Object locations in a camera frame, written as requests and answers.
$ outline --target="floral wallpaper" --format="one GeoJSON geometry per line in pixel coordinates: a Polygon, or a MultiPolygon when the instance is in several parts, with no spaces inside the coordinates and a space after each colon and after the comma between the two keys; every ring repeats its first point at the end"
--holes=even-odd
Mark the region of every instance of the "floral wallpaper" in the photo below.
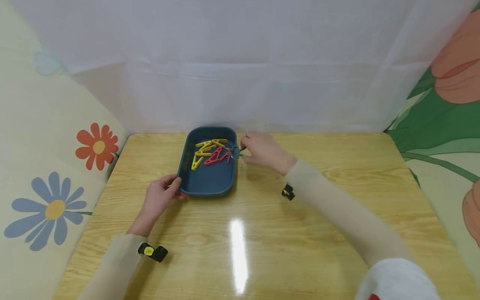
{"type": "Polygon", "coordinates": [[[47,300],[127,133],[7,0],[0,36],[0,299],[47,300]]]}
{"type": "Polygon", "coordinates": [[[480,4],[386,132],[480,287],[480,4]]]}

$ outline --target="black wristband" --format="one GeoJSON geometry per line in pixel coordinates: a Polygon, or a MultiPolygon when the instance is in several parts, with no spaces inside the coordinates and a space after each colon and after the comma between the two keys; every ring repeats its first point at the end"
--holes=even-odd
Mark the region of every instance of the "black wristband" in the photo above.
{"type": "Polygon", "coordinates": [[[140,247],[138,247],[138,254],[146,255],[151,259],[161,263],[165,258],[165,256],[168,254],[168,251],[162,246],[159,246],[158,248],[155,249],[149,244],[143,243],[140,245],[140,247]]]}
{"type": "Polygon", "coordinates": [[[287,185],[282,190],[282,196],[287,197],[289,200],[295,198],[293,193],[293,188],[287,183],[287,185]]]}

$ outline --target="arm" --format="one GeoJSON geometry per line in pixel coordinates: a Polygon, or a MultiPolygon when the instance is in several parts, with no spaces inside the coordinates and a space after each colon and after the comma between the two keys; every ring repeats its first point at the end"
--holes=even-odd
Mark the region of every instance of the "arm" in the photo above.
{"type": "Polygon", "coordinates": [[[141,259],[139,246],[147,241],[160,215],[172,199],[185,195],[178,191],[181,179],[167,175],[147,188],[140,213],[126,234],[118,235],[107,249],[94,276],[78,300],[121,300],[141,259]]]}
{"type": "Polygon", "coordinates": [[[369,267],[386,258],[412,260],[403,240],[391,227],[317,169],[297,161],[271,135],[248,133],[241,144],[252,154],[242,156],[245,163],[262,165],[285,176],[295,194],[332,222],[369,267]]]}

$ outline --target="orange flower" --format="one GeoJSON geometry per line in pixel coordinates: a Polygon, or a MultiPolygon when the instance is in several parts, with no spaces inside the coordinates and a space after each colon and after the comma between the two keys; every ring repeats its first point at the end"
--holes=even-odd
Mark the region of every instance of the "orange flower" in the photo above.
{"type": "Polygon", "coordinates": [[[118,151],[118,146],[115,145],[118,142],[118,137],[113,135],[108,125],[103,125],[102,132],[97,123],[93,123],[90,126],[92,134],[86,130],[80,130],[77,133],[77,140],[87,147],[80,147],[75,151],[75,155],[79,159],[86,159],[88,157],[86,167],[91,170],[93,167],[93,161],[96,158],[96,167],[100,171],[103,170],[105,162],[111,164],[113,162],[113,153],[118,151]]]}
{"type": "Polygon", "coordinates": [[[468,232],[480,247],[480,180],[463,198],[462,210],[468,232]]]}
{"type": "Polygon", "coordinates": [[[435,90],[450,103],[480,100],[480,10],[472,12],[432,62],[435,90]]]}

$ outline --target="left hand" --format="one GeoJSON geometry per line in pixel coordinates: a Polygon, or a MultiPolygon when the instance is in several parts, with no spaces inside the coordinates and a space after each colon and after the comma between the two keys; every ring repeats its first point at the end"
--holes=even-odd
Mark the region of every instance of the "left hand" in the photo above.
{"type": "Polygon", "coordinates": [[[179,191],[180,184],[181,178],[176,174],[152,181],[147,188],[140,214],[158,219],[175,197],[185,198],[185,194],[179,191]]]}
{"type": "Polygon", "coordinates": [[[147,188],[142,209],[127,233],[148,237],[155,222],[173,199],[185,198],[186,195],[179,191],[180,184],[181,178],[176,174],[152,181],[147,188]]]}

